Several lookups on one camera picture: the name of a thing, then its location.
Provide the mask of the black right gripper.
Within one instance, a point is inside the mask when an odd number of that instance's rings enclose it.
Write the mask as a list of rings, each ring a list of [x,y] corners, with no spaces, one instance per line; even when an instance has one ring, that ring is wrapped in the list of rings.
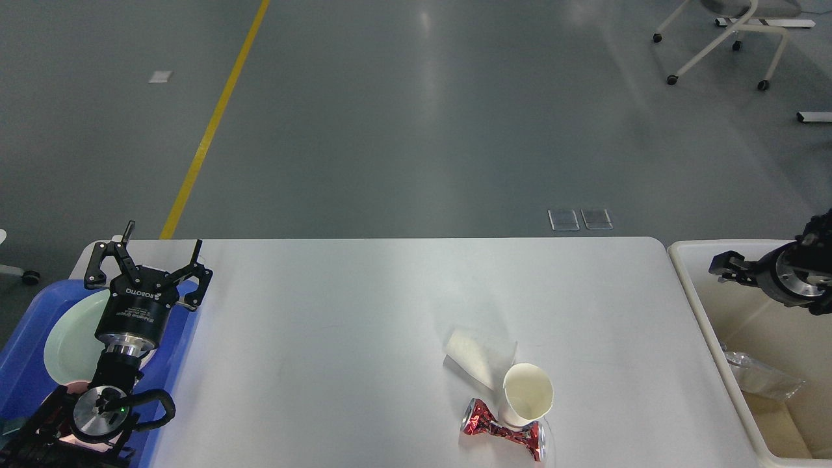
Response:
[[[720,283],[760,287],[767,296],[784,306],[803,307],[814,316],[830,314],[830,284],[809,282],[811,276],[830,279],[830,275],[788,264],[787,254],[797,248],[798,243],[789,242],[758,261],[748,261],[739,252],[722,252],[712,258],[709,273]]]

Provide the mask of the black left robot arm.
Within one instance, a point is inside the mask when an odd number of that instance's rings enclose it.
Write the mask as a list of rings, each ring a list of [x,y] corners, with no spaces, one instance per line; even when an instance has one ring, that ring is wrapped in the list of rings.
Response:
[[[136,264],[128,252],[135,223],[119,239],[97,242],[83,287],[107,299],[94,338],[101,350],[81,390],[57,384],[2,444],[3,467],[128,467],[131,436],[152,432],[176,416],[163,386],[143,389],[144,368],[160,355],[175,308],[202,305],[214,273],[200,261],[203,241],[173,272]]]

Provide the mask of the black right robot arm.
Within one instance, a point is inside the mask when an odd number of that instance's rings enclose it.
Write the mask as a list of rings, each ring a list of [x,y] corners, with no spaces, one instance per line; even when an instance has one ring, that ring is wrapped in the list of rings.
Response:
[[[708,272],[719,282],[758,288],[783,306],[813,316],[831,313],[831,213],[812,216],[802,234],[757,261],[726,251],[712,258]]]

